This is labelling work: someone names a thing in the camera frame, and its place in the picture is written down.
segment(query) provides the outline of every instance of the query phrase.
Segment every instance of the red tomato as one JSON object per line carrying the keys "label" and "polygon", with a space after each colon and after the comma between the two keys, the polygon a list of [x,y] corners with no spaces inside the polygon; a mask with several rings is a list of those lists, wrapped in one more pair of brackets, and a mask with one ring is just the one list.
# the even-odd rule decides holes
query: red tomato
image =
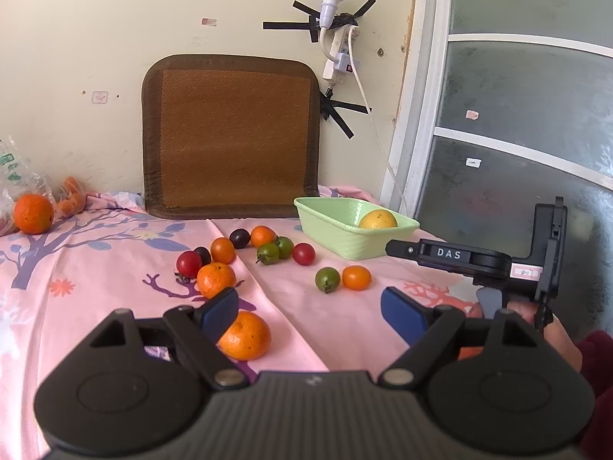
{"label": "red tomato", "polygon": [[186,278],[195,278],[202,268],[202,258],[194,251],[185,251],[177,258],[177,271]]}
{"label": "red tomato", "polygon": [[303,266],[310,266],[315,261],[315,249],[305,242],[295,245],[292,251],[293,260]]}

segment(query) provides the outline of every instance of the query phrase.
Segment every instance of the light green plastic basket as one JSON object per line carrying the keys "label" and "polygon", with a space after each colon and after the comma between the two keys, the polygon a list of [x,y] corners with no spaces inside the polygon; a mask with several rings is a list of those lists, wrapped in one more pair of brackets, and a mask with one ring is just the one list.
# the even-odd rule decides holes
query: light green plastic basket
{"label": "light green plastic basket", "polygon": [[409,240],[419,222],[390,211],[397,228],[364,230],[358,228],[362,217],[384,207],[365,200],[339,197],[299,197],[298,208],[302,230],[311,239],[345,259],[369,259],[385,255],[385,246],[395,238]]}

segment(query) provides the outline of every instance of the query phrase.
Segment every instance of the white cable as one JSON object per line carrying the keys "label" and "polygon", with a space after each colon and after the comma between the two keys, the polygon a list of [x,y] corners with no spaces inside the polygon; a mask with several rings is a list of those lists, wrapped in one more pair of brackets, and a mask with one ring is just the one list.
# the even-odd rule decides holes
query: white cable
{"label": "white cable", "polygon": [[328,58],[329,61],[336,63],[338,62],[338,59],[336,57],[332,57],[332,54],[330,54],[330,51],[326,48],[326,44],[324,43],[324,38],[326,37],[326,31],[327,29],[325,27],[321,28],[321,31],[320,31],[321,51]]}
{"label": "white cable", "polygon": [[393,185],[396,187],[396,190],[400,192],[400,200],[402,201],[402,204],[404,204],[405,206],[405,212],[407,209],[409,209],[409,207],[406,204],[406,199],[405,199],[405,194],[403,192],[403,190],[400,188],[400,185],[398,184],[398,181],[396,180],[396,175],[393,172],[392,166],[389,164],[389,156],[387,154],[385,154],[385,150],[383,149],[383,147],[381,146],[381,140],[379,140],[379,135],[377,134],[377,126],[375,124],[375,118],[373,118],[373,113],[370,112],[370,107],[369,107],[369,101],[366,99],[366,94],[364,93],[364,88],[362,87],[362,82],[360,81],[360,76],[357,75],[357,69],[356,69],[356,64],[353,61],[353,44],[352,44],[352,38],[353,38],[353,31],[354,29],[357,29],[357,26],[351,26],[349,28],[349,61],[351,63],[351,69],[353,70],[353,75],[356,77],[356,82],[357,82],[357,87],[360,89],[360,93],[362,95],[362,100],[364,101],[364,107],[366,107],[367,113],[369,114],[369,118],[370,118],[370,122],[373,125],[373,133],[375,134],[375,140],[377,142],[377,147],[379,147],[379,151],[381,152],[381,155],[383,156],[383,160],[385,161],[385,165],[387,166],[387,170],[389,171],[392,180],[393,180]]}

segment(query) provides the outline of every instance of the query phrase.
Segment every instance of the wall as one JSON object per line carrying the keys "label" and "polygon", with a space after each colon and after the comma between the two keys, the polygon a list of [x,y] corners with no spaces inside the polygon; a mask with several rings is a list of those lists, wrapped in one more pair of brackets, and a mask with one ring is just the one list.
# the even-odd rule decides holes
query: wall
{"label": "wall", "polygon": [[[318,8],[319,0],[299,0]],[[366,0],[347,0],[354,12]],[[140,88],[156,61],[181,53],[293,59],[317,75],[325,58],[307,31],[263,30],[262,21],[306,21],[292,0],[0,0],[0,136],[11,134],[32,166],[101,191],[142,191]],[[361,78],[390,147],[412,0],[377,0],[361,19]],[[217,19],[203,26],[202,18]],[[377,51],[384,49],[379,57]],[[360,104],[352,78],[335,98]],[[91,103],[92,92],[108,103]],[[366,116],[343,112],[356,136],[323,123],[320,183],[379,194],[384,160]]]}

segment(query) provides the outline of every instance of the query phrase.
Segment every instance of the metal screw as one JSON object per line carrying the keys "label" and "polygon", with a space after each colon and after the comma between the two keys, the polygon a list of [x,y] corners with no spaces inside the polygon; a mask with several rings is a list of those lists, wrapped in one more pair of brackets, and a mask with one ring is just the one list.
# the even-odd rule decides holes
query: metal screw
{"label": "metal screw", "polygon": [[405,368],[390,368],[383,372],[383,380],[391,386],[406,386],[414,378],[413,372]]}
{"label": "metal screw", "polygon": [[237,386],[244,382],[244,374],[236,368],[220,370],[215,374],[215,382],[220,386]]}

